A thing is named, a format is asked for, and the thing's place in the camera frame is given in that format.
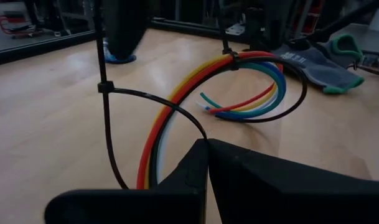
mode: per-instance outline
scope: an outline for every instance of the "blue shoe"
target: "blue shoe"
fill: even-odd
[[[137,59],[137,56],[130,55],[126,59],[117,59],[114,55],[112,55],[107,47],[104,47],[104,53],[105,53],[105,62],[106,63],[112,63],[112,64],[124,64],[124,63],[130,63]]]

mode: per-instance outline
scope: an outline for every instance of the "light wood floor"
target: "light wood floor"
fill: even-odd
[[[235,50],[246,46],[232,44]],[[115,85],[167,97],[183,77],[221,54],[218,40],[149,30],[138,60],[108,65]],[[272,156],[362,179],[379,180],[379,78],[342,96],[310,89],[289,116],[264,124],[219,121],[197,108],[204,91],[223,105],[247,99],[271,82],[240,70],[209,80],[183,104],[211,138]],[[47,202],[71,189],[118,188],[107,158],[95,43],[70,47],[0,66],[0,223],[42,223]],[[300,84],[272,113],[290,107]],[[113,143],[122,175],[135,186],[139,158],[161,108],[133,96],[112,95]],[[168,140],[167,175],[200,137],[177,116]],[[219,223],[212,194],[208,223]]]

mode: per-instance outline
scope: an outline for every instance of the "cable bundle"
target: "cable bundle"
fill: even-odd
[[[274,80],[274,83],[259,95],[237,105],[225,108],[216,104],[216,102],[212,101],[204,93],[201,93],[201,97],[213,106],[201,105],[201,107],[218,118],[240,123],[272,121],[282,118],[295,110],[306,96],[306,78],[298,68],[280,58],[276,58],[273,54],[268,52],[241,52],[238,54],[238,59],[227,54],[204,63],[189,74],[182,83],[174,89],[168,100],[176,105],[180,105],[199,85],[219,73],[231,70],[232,66],[261,71],[269,75]],[[286,81],[283,76],[284,66],[285,69],[296,74],[302,82],[302,93],[298,101],[288,110],[276,116],[263,119],[250,119],[273,110],[282,101],[286,92]],[[156,186],[162,180],[161,171],[166,149],[166,136],[168,133],[166,130],[169,129],[173,119],[174,110],[166,106],[156,118],[141,157],[141,163],[138,170],[137,189],[148,189]]]

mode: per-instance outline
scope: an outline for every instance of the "colorful tubing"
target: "colorful tubing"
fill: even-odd
[[[275,57],[273,54],[268,52],[240,52],[238,55],[240,58]],[[168,100],[173,103],[177,103],[184,97],[187,92],[189,92],[192,87],[196,86],[199,81],[203,80],[205,77],[208,77],[213,71],[221,68],[222,66],[232,63],[232,61],[233,59],[231,55],[222,55],[214,60],[204,63],[184,78],[184,80],[174,89],[172,94],[168,97]],[[213,108],[210,106],[204,106],[206,110],[213,114],[218,114],[227,118],[244,119],[265,114],[280,104],[286,92],[286,81],[283,77],[282,65],[277,64],[274,66],[268,62],[244,63],[240,65],[240,68],[250,68],[261,71],[269,75],[274,80],[274,83],[258,96],[253,97],[252,99],[249,99],[243,103],[229,106],[227,108],[222,108],[220,105],[216,104],[214,101],[202,93],[202,98],[213,106]],[[152,127],[151,132],[149,133],[139,165],[137,189],[149,188],[149,158],[151,155],[152,147],[155,144],[157,135],[161,130],[161,126],[164,120],[170,112],[171,108],[167,106],[163,107],[154,122],[154,126]]]

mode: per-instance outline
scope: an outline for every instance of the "wooden floor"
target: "wooden floor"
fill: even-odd
[[[149,30],[138,60],[108,65],[108,75],[118,87],[167,97],[187,73],[220,55],[221,49],[218,40]],[[212,78],[183,107],[211,138],[379,180],[379,78],[361,75],[366,82],[346,95],[326,96],[310,89],[299,109],[270,123],[219,121],[195,104],[201,91],[229,105],[271,83],[249,70]],[[106,153],[99,79],[94,42],[0,66],[0,223],[42,223],[47,202],[67,190],[118,188]],[[290,107],[299,94],[300,84],[288,79],[288,93],[272,113]],[[139,158],[159,108],[133,96],[111,96],[113,143],[130,187],[135,186]],[[165,175],[199,137],[189,121],[177,116],[168,139]],[[212,194],[208,197],[207,221],[220,223]]]

